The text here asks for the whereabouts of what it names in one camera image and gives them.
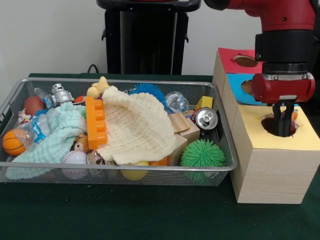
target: black cable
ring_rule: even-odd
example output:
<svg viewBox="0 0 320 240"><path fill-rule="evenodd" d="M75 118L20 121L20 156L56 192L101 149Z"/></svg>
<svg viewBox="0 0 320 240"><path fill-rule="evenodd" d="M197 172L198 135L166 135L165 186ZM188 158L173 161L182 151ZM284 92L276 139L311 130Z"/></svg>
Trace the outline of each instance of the black cable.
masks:
<svg viewBox="0 0 320 240"><path fill-rule="evenodd" d="M91 64L88 71L86 71L87 74L90 73L91 69L94 68L95 69L95 72L98 74L99 73L99 70L97 68L97 66L95 64Z"/></svg>

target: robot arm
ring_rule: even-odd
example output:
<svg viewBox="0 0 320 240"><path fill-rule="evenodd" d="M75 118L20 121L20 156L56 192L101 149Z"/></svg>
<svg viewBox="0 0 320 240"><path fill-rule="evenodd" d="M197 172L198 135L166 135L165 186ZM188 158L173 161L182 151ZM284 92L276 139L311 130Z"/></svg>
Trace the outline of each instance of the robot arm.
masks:
<svg viewBox="0 0 320 240"><path fill-rule="evenodd" d="M257 101L273 105L278 136L290 134L295 102L308 101L315 80L308 73L318 0L204 0L213 9L245 10L260 17L262 33L255 37L255 59L262 73L252 79ZM287 108L282 117L280 106Z"/></svg>

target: black stand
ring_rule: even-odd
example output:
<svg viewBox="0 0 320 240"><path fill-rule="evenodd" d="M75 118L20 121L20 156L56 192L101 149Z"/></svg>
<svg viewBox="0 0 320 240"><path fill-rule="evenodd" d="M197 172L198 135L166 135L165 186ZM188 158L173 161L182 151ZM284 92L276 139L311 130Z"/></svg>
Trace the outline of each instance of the black stand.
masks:
<svg viewBox="0 0 320 240"><path fill-rule="evenodd" d="M185 40L186 12L200 0L139 2L96 0L106 9L107 68L110 74L180 75Z"/></svg>

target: yellow toy block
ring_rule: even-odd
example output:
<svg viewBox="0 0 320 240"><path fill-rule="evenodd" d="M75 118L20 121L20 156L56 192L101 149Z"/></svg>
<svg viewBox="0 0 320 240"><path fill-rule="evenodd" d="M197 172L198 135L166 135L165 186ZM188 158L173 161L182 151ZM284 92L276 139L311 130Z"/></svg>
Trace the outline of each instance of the yellow toy block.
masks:
<svg viewBox="0 0 320 240"><path fill-rule="evenodd" d="M195 105L194 110L197 110L199 108L212 108L212 103L213 103L214 99L210 96L202 96L199 100L199 102L197 103L197 105Z"/></svg>

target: cloth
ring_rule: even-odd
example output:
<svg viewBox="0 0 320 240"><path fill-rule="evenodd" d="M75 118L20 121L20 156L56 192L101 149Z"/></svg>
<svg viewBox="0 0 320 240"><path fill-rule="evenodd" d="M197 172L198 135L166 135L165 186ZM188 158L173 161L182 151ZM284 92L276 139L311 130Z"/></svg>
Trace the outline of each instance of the cloth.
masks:
<svg viewBox="0 0 320 240"><path fill-rule="evenodd" d="M41 141L35 148L27 149L17 156L12 162L16 163L61 163L63 157L80 133L87 131L87 124L82 117L84 106L73 106L72 103L64 103L56 110L60 113L57 120L57 128L53 133ZM8 167L5 176L11 180L30 179L38 177L51 168L37 167Z"/></svg>
<svg viewBox="0 0 320 240"><path fill-rule="evenodd" d="M109 87L102 96L108 142L97 152L118 165L159 161L176 147L164 105L149 93L128 95Z"/></svg>

